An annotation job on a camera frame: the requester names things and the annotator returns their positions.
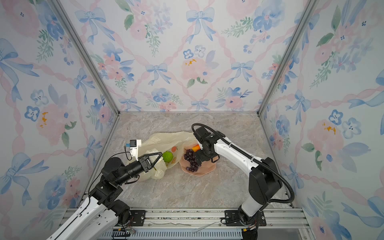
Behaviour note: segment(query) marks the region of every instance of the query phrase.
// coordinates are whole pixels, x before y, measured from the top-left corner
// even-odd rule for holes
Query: wire
[[[124,151],[125,151],[125,156],[127,157],[128,161],[132,160],[131,152],[129,152],[129,155],[131,156],[131,159],[128,158],[128,155],[127,155],[127,147],[126,147],[126,146],[124,146]]]
[[[205,127],[206,129],[210,130],[212,133],[216,134],[223,142],[225,142],[226,144],[230,145],[230,142],[227,141],[226,139],[224,139],[224,137],[222,137],[217,131],[213,130],[211,127],[205,125],[205,124],[202,124],[202,123],[194,123],[192,124],[192,131],[195,132],[196,130],[194,129],[194,126],[202,126],[202,127]],[[249,154],[247,154],[246,152],[244,152],[243,150],[241,150],[240,148],[236,147],[235,145],[231,145],[230,147],[234,148],[235,150],[237,150],[239,153],[243,154],[245,157],[249,158],[249,159],[252,159],[253,157]],[[285,180],[285,178],[283,176],[281,176],[278,172],[276,172],[274,169],[272,169],[270,166],[268,166],[267,164],[263,163],[263,162],[260,162],[260,161],[255,161],[255,163],[261,165],[263,168],[265,168],[266,170],[268,170],[269,172],[271,172],[272,174],[274,174],[275,176],[277,176],[283,183],[284,185],[287,187],[288,191],[289,191],[289,194],[290,194],[290,197],[288,199],[270,199],[268,202],[271,203],[271,202],[278,202],[278,203],[282,203],[282,204],[288,204],[288,203],[291,203],[293,202],[293,200],[295,199],[295,193],[291,187],[291,185],[287,182],[287,180]]]
[[[136,181],[133,181],[133,182],[125,182],[124,184],[132,184],[132,183],[137,182],[139,179],[140,179],[140,175],[137,176],[137,180],[136,180]]]
[[[116,156],[116,155],[118,155],[118,154],[122,154],[122,153],[127,154],[127,151],[125,151],[125,152],[119,152],[119,153],[113,154],[109,159],[111,159],[113,156]]]

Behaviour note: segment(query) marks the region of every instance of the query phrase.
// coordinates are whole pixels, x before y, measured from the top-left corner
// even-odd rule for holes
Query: mounting plate
[[[145,220],[145,210],[131,210],[131,215],[133,217],[131,221],[132,227],[142,227]]]
[[[223,219],[225,219],[226,222],[231,222],[231,221],[234,221],[236,219],[239,219],[238,210],[225,210],[224,213],[225,213],[225,218],[223,218]],[[234,227],[234,226],[235,227],[237,227],[237,226],[243,227],[244,225],[241,224],[240,221],[237,221],[237,222],[226,224],[226,226],[228,226],[228,227]],[[260,217],[259,226],[264,226],[264,227],[266,226],[264,212],[262,212],[262,216]]]

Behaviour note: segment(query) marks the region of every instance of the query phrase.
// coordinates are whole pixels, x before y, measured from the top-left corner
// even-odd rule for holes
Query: orange object
[[[196,152],[196,151],[200,150],[200,146],[197,144],[196,146],[194,146],[194,147],[192,148],[192,150],[193,150],[194,152]]]

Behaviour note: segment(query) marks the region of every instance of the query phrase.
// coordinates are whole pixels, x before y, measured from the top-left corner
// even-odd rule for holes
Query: gray marble surface
[[[108,158],[124,151],[130,139],[147,140],[157,132],[192,132],[193,123],[206,124],[224,133],[246,151],[273,158],[260,120],[254,113],[121,113],[117,128],[100,169]],[[119,156],[126,162],[124,154]],[[162,179],[148,179],[122,185],[118,199],[131,207],[226,207],[237,208],[247,198],[248,176],[228,159],[221,157],[216,169],[196,177],[182,171],[180,164],[168,169]],[[285,199],[282,188],[275,198]],[[272,203],[269,207],[289,207]]]

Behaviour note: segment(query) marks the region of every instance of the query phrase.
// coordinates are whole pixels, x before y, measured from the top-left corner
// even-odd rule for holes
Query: floral wallpaper
[[[317,240],[384,239],[383,8],[320,0],[261,116]]]
[[[257,111],[306,2],[61,1],[122,111]]]
[[[115,114],[46,1],[0,12],[0,239],[45,239],[80,201]]]

